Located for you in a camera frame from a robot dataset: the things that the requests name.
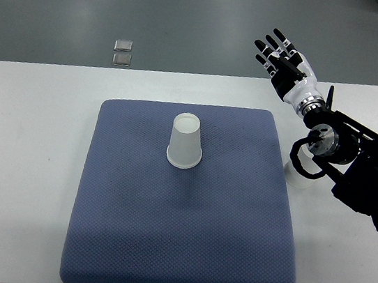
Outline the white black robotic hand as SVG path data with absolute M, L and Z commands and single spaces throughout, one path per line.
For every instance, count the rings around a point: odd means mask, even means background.
M 307 59 L 278 29 L 265 41 L 256 39 L 259 53 L 256 59 L 270 76 L 270 81 L 281 101 L 290 104 L 298 116 L 326 104 L 317 90 L 317 77 Z

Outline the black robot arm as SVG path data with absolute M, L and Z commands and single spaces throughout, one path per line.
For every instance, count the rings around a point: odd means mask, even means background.
M 332 110 L 334 88 L 326 102 L 305 113 L 307 137 L 294 142 L 289 157 L 309 179 L 329 176 L 334 197 L 372 218 L 378 232 L 378 134 Z

